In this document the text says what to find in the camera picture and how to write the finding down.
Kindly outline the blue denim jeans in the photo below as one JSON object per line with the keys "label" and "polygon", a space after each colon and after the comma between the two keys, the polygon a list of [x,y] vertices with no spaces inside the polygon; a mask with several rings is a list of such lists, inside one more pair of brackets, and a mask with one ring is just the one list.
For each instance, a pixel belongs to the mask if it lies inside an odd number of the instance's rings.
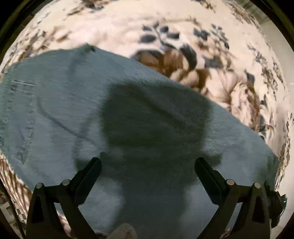
{"label": "blue denim jeans", "polygon": [[90,45],[10,67],[1,82],[1,150],[33,189],[102,172],[81,212],[110,233],[196,238],[217,207],[198,180],[203,157],[241,185],[275,184],[278,158],[227,110],[137,61]]}

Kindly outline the floral bed quilt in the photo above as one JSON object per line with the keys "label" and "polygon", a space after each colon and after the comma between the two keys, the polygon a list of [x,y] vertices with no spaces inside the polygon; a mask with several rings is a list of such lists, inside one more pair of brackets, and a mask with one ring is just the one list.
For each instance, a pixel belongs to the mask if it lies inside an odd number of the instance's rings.
{"label": "floral bed quilt", "polygon": [[23,59],[89,43],[149,64],[255,131],[279,159],[285,190],[293,111],[260,24],[237,1],[46,1],[5,45],[1,74]]}

